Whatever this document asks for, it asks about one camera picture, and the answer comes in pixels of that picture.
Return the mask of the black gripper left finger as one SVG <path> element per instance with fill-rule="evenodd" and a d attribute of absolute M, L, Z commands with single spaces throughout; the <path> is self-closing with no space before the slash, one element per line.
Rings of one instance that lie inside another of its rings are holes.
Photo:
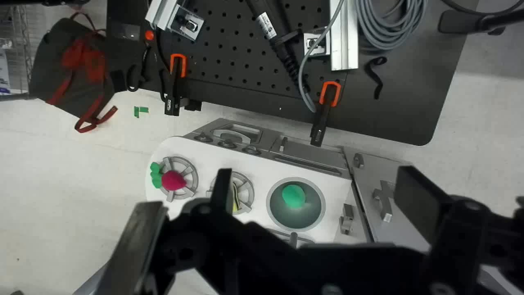
<path fill-rule="evenodd" d="M 161 201 L 138 203 L 107 263 L 99 295 L 158 295 L 153 255 L 168 208 Z"/>

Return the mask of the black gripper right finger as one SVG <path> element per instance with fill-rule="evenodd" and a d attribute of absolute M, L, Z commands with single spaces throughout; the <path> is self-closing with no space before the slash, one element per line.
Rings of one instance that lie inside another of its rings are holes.
<path fill-rule="evenodd" d="M 420 168 L 402 165 L 394 198 L 415 231 L 431 247 L 438 237 L 441 213 L 451 201 L 449 195 Z"/>

